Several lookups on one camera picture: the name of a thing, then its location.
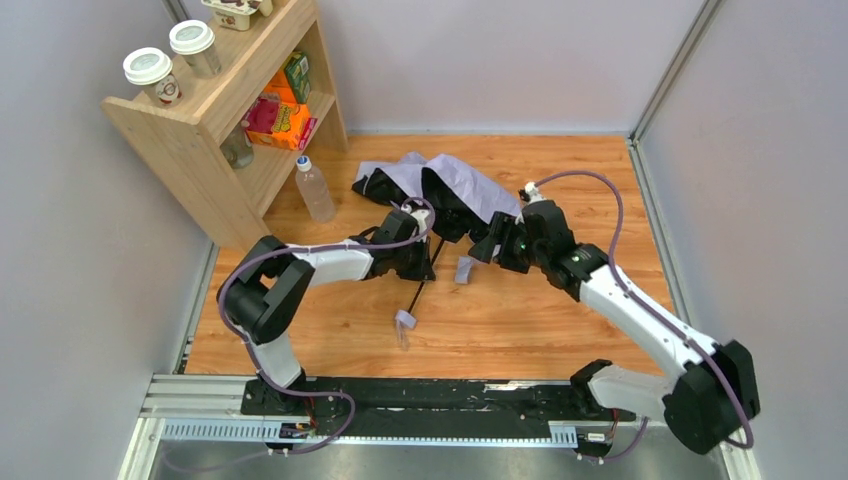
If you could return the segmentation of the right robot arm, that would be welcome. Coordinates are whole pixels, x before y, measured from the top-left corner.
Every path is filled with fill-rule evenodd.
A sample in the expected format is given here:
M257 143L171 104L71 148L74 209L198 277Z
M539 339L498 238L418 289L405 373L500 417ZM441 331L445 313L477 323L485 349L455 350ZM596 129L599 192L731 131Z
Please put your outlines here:
M573 374L591 409L625 410L663 420L690 451L706 454L736 431L748 433L761 411L750 351L720 344L645 297L611 257L579 243L551 200L527 204L519 216L494 214L472 258L526 274L541 270L554 288L604 316L660 367L650 375L595 360Z

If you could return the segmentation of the glass jar on shelf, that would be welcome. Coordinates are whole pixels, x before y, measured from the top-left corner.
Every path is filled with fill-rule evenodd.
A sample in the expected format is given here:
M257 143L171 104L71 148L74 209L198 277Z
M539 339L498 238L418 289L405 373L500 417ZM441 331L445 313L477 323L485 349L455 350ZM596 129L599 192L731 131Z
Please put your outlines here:
M246 131L248 126L249 122L242 120L220 146L222 154L234 170L247 167L254 159L252 143Z

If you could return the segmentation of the lavender folding umbrella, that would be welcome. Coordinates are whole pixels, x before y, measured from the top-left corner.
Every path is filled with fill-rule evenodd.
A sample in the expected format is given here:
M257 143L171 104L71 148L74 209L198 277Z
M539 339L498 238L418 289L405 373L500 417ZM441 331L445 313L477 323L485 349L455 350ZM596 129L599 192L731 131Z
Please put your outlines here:
M413 197L427 200L435 210L431 231L441 239L431 256L432 262L444 241L457 243L467 234L472 242L479 242L488 232L496 212L514 216L520 213L518 199L507 190L467 163L446 154L425 160L419 153L411 152L396 163L362 162L351 188L370 201L398 209ZM394 269L396 250L375 257L374 275L387 272L389 267ZM395 315L398 342L404 350L409 347L406 331L417 324L411 310L425 283L420 282L409 307Z

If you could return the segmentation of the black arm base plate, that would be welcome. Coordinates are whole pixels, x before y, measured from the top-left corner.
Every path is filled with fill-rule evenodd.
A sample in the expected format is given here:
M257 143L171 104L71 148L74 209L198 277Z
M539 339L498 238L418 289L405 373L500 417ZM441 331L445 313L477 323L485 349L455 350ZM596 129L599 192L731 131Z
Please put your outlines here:
M347 436L450 439L542 439L552 421L608 427L635 417L589 406L567 382L306 377L293 387L305 395L284 395L259 378L250 380L240 411L303 416L320 434L349 420Z

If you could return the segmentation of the rear white-lidded paper cup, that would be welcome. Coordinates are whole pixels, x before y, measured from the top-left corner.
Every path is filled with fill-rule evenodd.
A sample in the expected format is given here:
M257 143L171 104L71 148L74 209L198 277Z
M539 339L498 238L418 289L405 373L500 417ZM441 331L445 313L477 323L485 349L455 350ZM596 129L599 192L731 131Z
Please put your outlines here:
M184 59L195 76L212 78L221 72L215 34L207 23L186 20L176 24L169 32L169 43L173 52Z

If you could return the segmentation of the wooden shelf unit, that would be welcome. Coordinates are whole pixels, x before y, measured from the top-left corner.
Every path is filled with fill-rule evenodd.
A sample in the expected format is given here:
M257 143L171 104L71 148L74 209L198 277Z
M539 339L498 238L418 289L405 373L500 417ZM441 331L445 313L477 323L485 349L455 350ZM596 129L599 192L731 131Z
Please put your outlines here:
M264 215L294 168L299 151L257 146L254 159L234 170L220 146L239 125L289 54L306 54L315 128L303 147L344 151L347 132L315 1L277 1L268 17L238 32L213 25L222 72L193 75L173 60L182 100L160 108L144 93L107 97L101 108L133 150L209 238L220 247L249 250L270 229Z

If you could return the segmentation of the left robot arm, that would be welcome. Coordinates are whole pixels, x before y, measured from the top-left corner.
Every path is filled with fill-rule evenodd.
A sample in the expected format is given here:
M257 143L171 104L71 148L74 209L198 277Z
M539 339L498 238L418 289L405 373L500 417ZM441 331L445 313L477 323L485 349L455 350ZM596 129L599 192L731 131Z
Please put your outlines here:
M433 223L432 209L404 206L381 225L337 243L295 245L265 236L220 287L219 314L245 343L260 377L285 391L302 375L288 330L307 290L389 272L411 281L433 279Z

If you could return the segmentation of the white-lidded paper cup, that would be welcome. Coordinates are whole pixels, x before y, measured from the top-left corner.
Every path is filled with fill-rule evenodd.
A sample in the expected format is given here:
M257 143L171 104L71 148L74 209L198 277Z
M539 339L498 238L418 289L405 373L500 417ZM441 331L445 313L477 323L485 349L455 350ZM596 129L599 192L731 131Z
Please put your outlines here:
M215 34L207 23L186 20L176 24L169 32L169 43L173 52L184 59L195 76L212 78L221 72Z
M179 81L173 73L173 61L155 47L139 48L122 63L126 80L142 88L157 105L169 107L182 99Z

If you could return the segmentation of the orange snack box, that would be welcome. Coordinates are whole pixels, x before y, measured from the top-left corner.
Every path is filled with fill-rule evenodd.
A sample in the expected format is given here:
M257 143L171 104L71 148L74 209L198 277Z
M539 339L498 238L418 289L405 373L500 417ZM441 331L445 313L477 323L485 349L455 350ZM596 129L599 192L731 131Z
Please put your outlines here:
M317 118L306 104L257 99L245 114L241 126L255 145L284 150L304 150Z

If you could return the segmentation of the yogurt cup pack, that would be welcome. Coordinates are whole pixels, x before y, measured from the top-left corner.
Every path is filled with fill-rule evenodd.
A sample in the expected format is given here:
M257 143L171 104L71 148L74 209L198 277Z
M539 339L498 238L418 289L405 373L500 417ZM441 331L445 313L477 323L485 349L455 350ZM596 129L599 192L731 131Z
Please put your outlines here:
M256 15L269 17L275 10L271 0L202 0L212 15L214 23L231 30L247 31Z

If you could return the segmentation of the clear plastic water bottle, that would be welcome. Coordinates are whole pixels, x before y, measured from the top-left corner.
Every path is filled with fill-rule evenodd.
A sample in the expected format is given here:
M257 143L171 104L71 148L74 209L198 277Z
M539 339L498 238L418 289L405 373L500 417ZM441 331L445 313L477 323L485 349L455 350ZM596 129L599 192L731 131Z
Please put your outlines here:
M336 208L322 171L306 155L296 160L295 181L311 218L327 223L335 218Z

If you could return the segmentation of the front white-lidded paper cup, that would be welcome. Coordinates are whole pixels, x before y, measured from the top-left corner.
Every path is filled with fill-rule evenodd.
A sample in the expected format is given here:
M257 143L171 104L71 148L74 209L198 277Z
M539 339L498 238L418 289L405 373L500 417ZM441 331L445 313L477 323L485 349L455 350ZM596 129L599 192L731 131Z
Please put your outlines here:
M182 99L179 81L173 73L173 61L155 47L139 48L122 63L126 80L142 88L157 105L169 107Z

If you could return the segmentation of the green drink carton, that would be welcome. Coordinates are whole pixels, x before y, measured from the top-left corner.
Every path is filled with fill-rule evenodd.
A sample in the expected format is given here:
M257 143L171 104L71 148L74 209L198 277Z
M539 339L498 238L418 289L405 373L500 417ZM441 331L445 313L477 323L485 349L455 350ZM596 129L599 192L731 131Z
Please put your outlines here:
M311 93L309 69L308 57L294 50L271 78L268 88L284 102L305 104Z

